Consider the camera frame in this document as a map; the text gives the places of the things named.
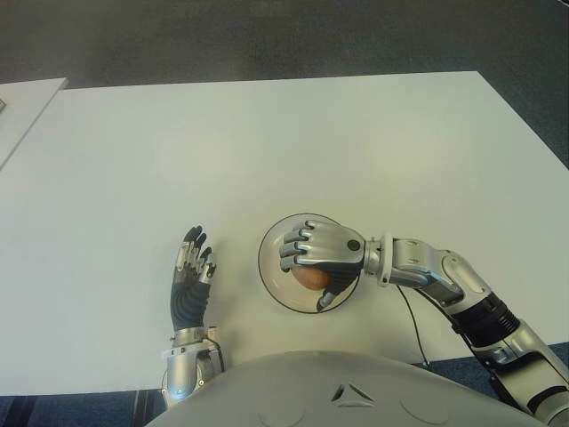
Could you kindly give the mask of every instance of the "cable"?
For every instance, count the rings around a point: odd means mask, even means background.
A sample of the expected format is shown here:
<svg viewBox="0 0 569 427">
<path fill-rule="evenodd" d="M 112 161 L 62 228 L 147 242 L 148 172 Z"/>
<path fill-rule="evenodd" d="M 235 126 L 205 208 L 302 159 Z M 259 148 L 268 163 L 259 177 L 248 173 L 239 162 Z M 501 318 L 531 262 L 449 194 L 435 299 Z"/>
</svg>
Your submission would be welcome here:
<svg viewBox="0 0 569 427">
<path fill-rule="evenodd" d="M 164 380 L 166 379 L 166 373 L 168 372 L 168 369 L 164 370 L 164 374 L 162 375 L 162 390 L 164 389 Z"/>
<path fill-rule="evenodd" d="M 430 302 L 433 305 L 433 307 L 435 307 L 443 316 L 445 316 L 445 318 L 449 322 L 451 322 L 451 325 L 454 326 L 453 318 L 451 318 L 448 314 L 446 314 L 445 311 L 438 305 L 438 303 L 435 300 L 433 300 L 427 294 L 421 292 L 419 289 L 415 289 L 415 291 L 417 291 L 417 293 L 422 295 L 428 302 Z M 453 327 L 453 329 L 462 338 L 462 340 L 464 341 L 466 346 L 469 348 L 470 352 L 475 357 L 475 359 L 478 360 L 478 362 L 480 362 L 483 367 L 486 367 L 486 365 L 483 363 L 483 361 L 480 359 L 480 357 L 472 350 L 472 345 L 470 344 L 468 338 L 463 333 L 459 332 L 459 330 L 457 328 Z"/>
<path fill-rule="evenodd" d="M 218 342 L 214 341 L 209 336 L 205 337 L 205 339 L 207 341 L 211 342 L 215 346 L 215 348 L 217 349 L 217 354 L 220 356 L 221 372 L 225 372 L 225 362 L 223 361 L 223 353 L 221 353 L 221 346 L 219 345 Z"/>
<path fill-rule="evenodd" d="M 411 314 L 411 320 L 413 321 L 413 327 L 415 328 L 415 335 L 417 336 L 417 344 L 419 344 L 419 351 L 421 352 L 421 355 L 423 357 L 423 365 L 426 368 L 429 368 L 430 363 L 427 360 L 427 357 L 425 356 L 425 351 L 423 350 L 423 345 L 421 343 L 421 337 L 419 336 L 419 328 L 417 327 L 417 321 L 415 320 L 415 314 L 413 313 L 413 309 L 411 308 L 411 304 L 409 303 L 409 300 L 405 296 L 403 289 L 401 289 L 401 287 L 399 285 L 397 285 L 397 290 L 399 291 L 401 296 L 403 296 L 403 299 L 405 300 L 405 304 L 407 304 L 407 309 L 409 309 L 409 314 Z"/>
</svg>

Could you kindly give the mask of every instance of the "clear glass bowl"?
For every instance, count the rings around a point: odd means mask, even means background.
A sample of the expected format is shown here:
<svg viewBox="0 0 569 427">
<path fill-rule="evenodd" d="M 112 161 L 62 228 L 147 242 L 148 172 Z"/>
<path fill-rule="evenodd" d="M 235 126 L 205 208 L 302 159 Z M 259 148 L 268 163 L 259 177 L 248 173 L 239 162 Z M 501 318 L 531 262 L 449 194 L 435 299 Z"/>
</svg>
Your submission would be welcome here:
<svg viewBox="0 0 569 427">
<path fill-rule="evenodd" d="M 307 220 L 338 223 L 314 213 L 298 213 L 277 222 L 267 231 L 260 243 L 259 273 L 263 285 L 271 296 L 285 307 L 301 313 L 317 314 L 317 302 L 323 291 L 307 289 L 294 278 L 291 272 L 282 272 L 278 252 L 279 247 L 283 244 L 285 233 L 302 226 Z M 358 280 L 359 276 L 328 307 L 320 312 L 330 311 L 346 301 L 356 289 Z"/>
</svg>

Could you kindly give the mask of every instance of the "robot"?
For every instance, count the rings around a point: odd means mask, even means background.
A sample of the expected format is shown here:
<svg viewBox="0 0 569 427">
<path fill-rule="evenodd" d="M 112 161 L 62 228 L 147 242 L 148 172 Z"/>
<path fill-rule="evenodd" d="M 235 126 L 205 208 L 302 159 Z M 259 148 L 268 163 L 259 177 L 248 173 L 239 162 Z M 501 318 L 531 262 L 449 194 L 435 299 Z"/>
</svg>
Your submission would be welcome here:
<svg viewBox="0 0 569 427">
<path fill-rule="evenodd" d="M 329 275 L 317 309 L 362 271 L 431 302 L 490 374 L 502 402 L 424 369 L 344 352 L 296 351 L 225 370 L 204 312 L 216 262 L 201 227 L 176 259 L 172 347 L 152 426 L 569 426 L 569 369 L 459 254 L 414 238 L 365 240 L 333 223 L 305 221 L 284 235 L 283 271 Z"/>
</svg>

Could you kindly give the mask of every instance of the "silver arm segment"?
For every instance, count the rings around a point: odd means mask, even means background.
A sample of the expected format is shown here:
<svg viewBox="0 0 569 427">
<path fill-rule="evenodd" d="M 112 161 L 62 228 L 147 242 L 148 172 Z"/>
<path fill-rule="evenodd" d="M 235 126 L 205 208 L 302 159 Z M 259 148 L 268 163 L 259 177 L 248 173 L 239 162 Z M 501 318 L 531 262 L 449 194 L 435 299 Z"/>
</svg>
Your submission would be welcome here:
<svg viewBox="0 0 569 427">
<path fill-rule="evenodd" d="M 168 409 L 223 372 L 216 332 L 215 327 L 175 332 L 172 348 L 163 353 L 167 368 L 161 392 Z"/>
<path fill-rule="evenodd" d="M 347 251 L 347 237 L 364 244 L 360 258 L 359 251 Z M 514 316 L 462 256 L 417 239 L 385 235 L 364 241 L 358 237 L 340 225 L 319 227 L 318 222 L 307 222 L 288 236 L 281 268 L 311 266 L 335 272 L 360 262 L 365 274 L 375 276 L 382 286 L 414 288 L 465 339 L 489 371 L 502 400 L 547 425 L 569 426 L 567 366 Z M 290 241 L 301 243 L 290 245 Z"/>
</svg>

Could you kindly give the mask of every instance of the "black cable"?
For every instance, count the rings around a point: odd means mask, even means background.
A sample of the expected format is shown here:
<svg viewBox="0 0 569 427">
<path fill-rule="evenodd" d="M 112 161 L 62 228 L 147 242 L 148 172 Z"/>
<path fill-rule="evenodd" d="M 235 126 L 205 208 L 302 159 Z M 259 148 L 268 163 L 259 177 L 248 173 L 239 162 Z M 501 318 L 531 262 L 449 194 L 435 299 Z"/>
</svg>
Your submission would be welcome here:
<svg viewBox="0 0 569 427">
<path fill-rule="evenodd" d="M 20 427 L 28 425 L 28 420 L 34 412 L 37 396 L 16 396 L 8 409 L 3 427 Z"/>
<path fill-rule="evenodd" d="M 438 305 L 438 303 L 433 300 L 432 298 L 430 298 L 427 294 L 424 294 L 423 292 L 421 292 L 419 289 L 415 289 L 415 291 L 417 291 L 420 295 L 422 295 L 428 302 L 430 302 L 433 307 L 435 307 L 443 316 L 445 316 L 445 318 L 451 322 L 451 325 L 454 326 L 454 320 L 453 318 L 451 318 L 448 314 L 445 313 L 445 311 Z M 475 357 L 476 360 L 478 360 L 478 362 L 480 362 L 482 364 L 483 367 L 486 367 L 486 365 L 482 362 L 482 360 L 480 359 L 480 357 L 472 350 L 472 345 L 470 344 L 468 338 L 462 334 L 461 332 L 457 332 L 458 329 L 454 328 L 454 331 L 462 338 L 462 340 L 464 341 L 464 343 L 466 344 L 466 346 L 469 348 L 470 352 L 472 353 L 472 355 Z"/>
<path fill-rule="evenodd" d="M 156 390 L 136 391 L 132 405 L 132 427 L 141 427 L 152 421 L 155 396 Z"/>
<path fill-rule="evenodd" d="M 211 339 L 209 336 L 205 337 L 205 339 L 211 342 L 217 349 L 217 354 L 220 355 L 221 372 L 225 372 L 225 362 L 223 361 L 223 353 L 221 353 L 221 346 L 216 341 Z"/>
<path fill-rule="evenodd" d="M 411 320 L 413 321 L 413 327 L 415 328 L 415 335 L 417 336 L 417 344 L 419 344 L 419 350 L 420 350 L 421 355 L 423 357 L 423 365 L 425 367 L 429 367 L 430 363 L 427 360 L 427 357 L 425 356 L 425 351 L 423 350 L 423 345 L 421 343 L 421 337 L 419 336 L 419 328 L 417 327 L 417 321 L 415 320 L 415 314 L 413 313 L 413 309 L 411 308 L 411 304 L 409 303 L 409 300 L 407 300 L 407 297 L 405 296 L 403 289 L 401 289 L 401 287 L 399 285 L 397 285 L 397 289 L 399 290 L 399 293 L 401 294 L 401 296 L 403 296 L 403 299 L 405 300 L 405 304 L 407 304 L 407 309 L 409 309 L 409 314 L 411 314 Z"/>
</svg>

